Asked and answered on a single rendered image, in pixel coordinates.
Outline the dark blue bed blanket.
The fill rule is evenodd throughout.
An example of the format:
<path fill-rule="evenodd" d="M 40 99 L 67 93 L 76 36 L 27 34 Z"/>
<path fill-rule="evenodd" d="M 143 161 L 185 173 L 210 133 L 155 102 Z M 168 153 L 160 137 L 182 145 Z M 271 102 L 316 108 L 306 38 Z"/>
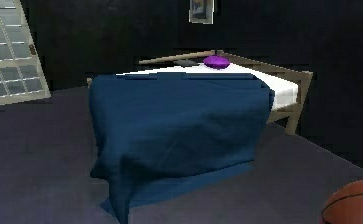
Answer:
<path fill-rule="evenodd" d="M 156 203 L 251 169 L 274 92 L 249 73 L 100 75 L 89 89 L 104 206 Z"/>

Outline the dark flat device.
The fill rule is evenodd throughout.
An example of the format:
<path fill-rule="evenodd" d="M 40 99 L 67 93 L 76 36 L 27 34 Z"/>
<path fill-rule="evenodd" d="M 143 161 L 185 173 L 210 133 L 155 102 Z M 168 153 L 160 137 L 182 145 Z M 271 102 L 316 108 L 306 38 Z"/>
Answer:
<path fill-rule="evenodd" d="M 188 59 L 184 59 L 184 60 L 176 60 L 173 61 L 173 63 L 175 65 L 181 66 L 181 67 L 192 67 L 192 66 L 199 66 L 198 62 L 192 61 L 192 60 L 188 60 Z"/>

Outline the purple round cushion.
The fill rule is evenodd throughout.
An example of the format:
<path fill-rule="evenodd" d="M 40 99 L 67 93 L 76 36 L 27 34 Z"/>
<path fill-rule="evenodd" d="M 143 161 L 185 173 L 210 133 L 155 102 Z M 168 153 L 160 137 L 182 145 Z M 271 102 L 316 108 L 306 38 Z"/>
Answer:
<path fill-rule="evenodd" d="M 203 60 L 205 66 L 213 69 L 225 69 L 230 65 L 230 61 L 224 57 L 212 55 Z"/>

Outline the wooden bed with white mattress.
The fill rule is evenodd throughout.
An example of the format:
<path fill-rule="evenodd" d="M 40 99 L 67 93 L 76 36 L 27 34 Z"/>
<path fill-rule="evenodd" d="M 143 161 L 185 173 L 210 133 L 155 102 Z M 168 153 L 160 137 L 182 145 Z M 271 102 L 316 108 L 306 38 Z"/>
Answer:
<path fill-rule="evenodd" d="M 268 123 L 287 118 L 285 133 L 289 135 L 295 134 L 313 76 L 313 73 L 310 71 L 295 71 L 229 54 L 223 50 L 209 50 L 140 60 L 138 62 L 141 68 L 139 74 L 170 71 L 189 73 L 217 72 L 217 70 L 209 68 L 202 62 L 199 62 L 199 59 L 204 59 L 212 55 L 221 56 L 230 61 L 230 65 L 227 68 L 220 69 L 221 73 L 248 72 L 266 83 L 275 92 L 272 112 L 269 116 Z M 173 63 L 173 61 L 184 59 L 198 62 L 199 66 L 181 67 Z"/>

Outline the orange basketball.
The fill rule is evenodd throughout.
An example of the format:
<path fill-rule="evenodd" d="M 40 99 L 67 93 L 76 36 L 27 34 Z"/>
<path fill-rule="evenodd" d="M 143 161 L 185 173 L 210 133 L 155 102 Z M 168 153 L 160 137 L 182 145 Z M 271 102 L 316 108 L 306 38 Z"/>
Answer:
<path fill-rule="evenodd" d="M 326 201 L 320 224 L 363 224 L 363 179 L 349 183 Z"/>

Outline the framed wall picture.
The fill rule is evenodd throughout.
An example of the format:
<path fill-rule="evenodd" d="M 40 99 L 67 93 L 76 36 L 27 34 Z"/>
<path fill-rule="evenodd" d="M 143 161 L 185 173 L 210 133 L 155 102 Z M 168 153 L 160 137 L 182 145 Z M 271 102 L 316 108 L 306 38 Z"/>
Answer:
<path fill-rule="evenodd" d="M 214 8 L 215 0 L 189 0 L 189 22 L 211 25 Z"/>

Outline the window with pale frame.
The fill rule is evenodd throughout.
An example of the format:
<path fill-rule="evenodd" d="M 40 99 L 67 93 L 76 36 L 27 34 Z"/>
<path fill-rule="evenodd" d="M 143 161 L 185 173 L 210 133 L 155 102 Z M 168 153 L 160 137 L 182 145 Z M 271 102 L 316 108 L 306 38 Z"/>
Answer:
<path fill-rule="evenodd" d="M 20 0 L 0 0 L 0 106 L 51 94 Z"/>

